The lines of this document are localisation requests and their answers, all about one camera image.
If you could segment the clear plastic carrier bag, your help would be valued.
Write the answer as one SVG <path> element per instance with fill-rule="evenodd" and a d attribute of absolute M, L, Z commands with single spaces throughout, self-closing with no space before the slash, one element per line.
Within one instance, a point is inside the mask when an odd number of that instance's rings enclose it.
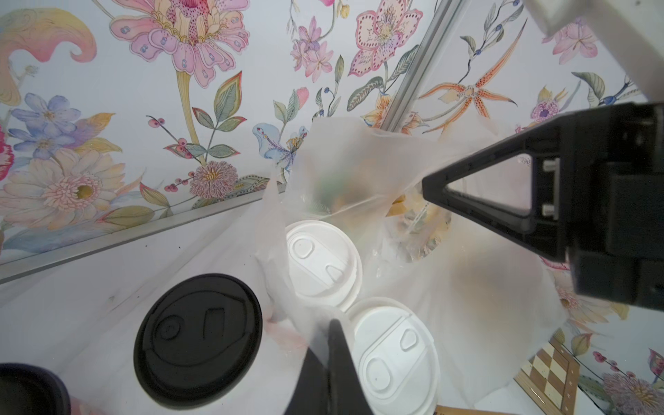
<path fill-rule="evenodd" d="M 451 221 L 450 211 L 425 200 L 421 183 L 411 186 L 387 213 L 384 257 L 396 264 L 426 258 L 441 245 Z"/>

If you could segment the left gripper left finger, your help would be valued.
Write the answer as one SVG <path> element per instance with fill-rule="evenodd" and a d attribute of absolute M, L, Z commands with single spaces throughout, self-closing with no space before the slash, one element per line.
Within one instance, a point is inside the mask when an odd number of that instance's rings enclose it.
<path fill-rule="evenodd" d="M 325 415 L 328 409 L 328 371 L 313 351 L 308 349 L 295 391 L 284 415 Z"/>

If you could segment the red cup black lid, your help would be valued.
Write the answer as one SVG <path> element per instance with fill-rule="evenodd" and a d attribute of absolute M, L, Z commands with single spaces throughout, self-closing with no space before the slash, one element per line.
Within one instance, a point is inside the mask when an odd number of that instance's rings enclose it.
<path fill-rule="evenodd" d="M 1 364 L 1 413 L 70 415 L 71 399 L 62 380 L 45 368 Z"/>
<path fill-rule="evenodd" d="M 138 383 L 160 406 L 205 406 L 247 374 L 262 334 L 259 299 L 246 283 L 221 273 L 189 278 L 165 292 L 140 325 Z"/>

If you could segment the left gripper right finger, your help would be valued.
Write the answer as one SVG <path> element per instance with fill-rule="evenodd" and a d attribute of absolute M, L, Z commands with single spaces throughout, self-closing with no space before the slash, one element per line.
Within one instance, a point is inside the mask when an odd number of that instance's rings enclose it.
<path fill-rule="evenodd" d="M 341 322 L 329 327 L 329 414 L 373 415 L 356 373 Z"/>

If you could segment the red cup white lid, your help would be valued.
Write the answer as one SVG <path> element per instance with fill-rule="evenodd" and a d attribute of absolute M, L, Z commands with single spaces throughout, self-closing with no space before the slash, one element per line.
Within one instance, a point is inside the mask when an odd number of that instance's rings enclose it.
<path fill-rule="evenodd" d="M 290 281 L 307 304 L 347 311 L 362 286 L 361 256 L 349 236 L 325 221 L 298 221 L 286 228 Z"/>
<path fill-rule="evenodd" d="M 439 356 L 424 323 L 386 297 L 361 300 L 348 316 L 354 333 L 351 356 L 373 413 L 434 413 Z"/>

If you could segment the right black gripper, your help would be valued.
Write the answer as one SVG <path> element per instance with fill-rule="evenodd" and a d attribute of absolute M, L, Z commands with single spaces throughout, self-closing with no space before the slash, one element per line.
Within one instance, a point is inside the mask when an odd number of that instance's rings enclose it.
<path fill-rule="evenodd" d="M 470 153 L 423 179 L 427 202 L 555 262 L 567 248 L 581 295 L 662 311 L 661 103 L 598 108 L 520 132 L 469 119 L 440 140 Z"/>

